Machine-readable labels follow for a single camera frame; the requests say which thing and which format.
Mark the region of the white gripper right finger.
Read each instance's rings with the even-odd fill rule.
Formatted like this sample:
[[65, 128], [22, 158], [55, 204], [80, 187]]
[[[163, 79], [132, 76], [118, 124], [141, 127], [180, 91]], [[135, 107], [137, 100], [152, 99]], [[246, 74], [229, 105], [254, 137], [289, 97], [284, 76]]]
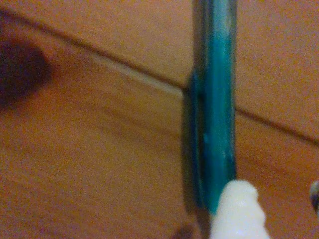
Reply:
[[314, 181], [310, 187], [310, 200], [316, 214], [319, 213], [319, 182]]

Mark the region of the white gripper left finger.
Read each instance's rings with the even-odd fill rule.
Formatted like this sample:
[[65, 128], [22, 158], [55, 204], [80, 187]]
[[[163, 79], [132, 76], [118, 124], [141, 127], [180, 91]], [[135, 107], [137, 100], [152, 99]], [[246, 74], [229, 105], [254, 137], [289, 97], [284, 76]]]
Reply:
[[244, 180], [232, 180], [223, 189], [211, 223], [212, 239], [269, 239], [266, 215], [258, 190]]

